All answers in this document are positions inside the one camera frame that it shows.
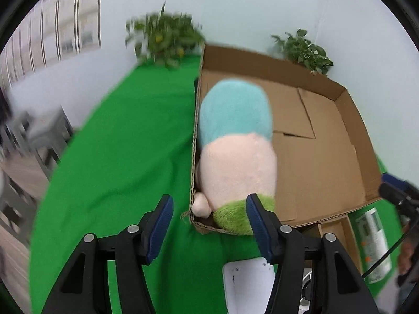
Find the person's right hand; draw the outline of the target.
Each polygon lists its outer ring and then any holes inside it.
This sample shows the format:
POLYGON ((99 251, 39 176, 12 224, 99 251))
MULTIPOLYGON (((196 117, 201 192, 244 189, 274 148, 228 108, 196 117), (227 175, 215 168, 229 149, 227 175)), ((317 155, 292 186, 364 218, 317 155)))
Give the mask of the person's right hand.
POLYGON ((398 273, 405 275, 412 266, 411 257, 418 244, 418 234, 408 235, 405 240, 401 243, 401 251, 398 255, 398 273))

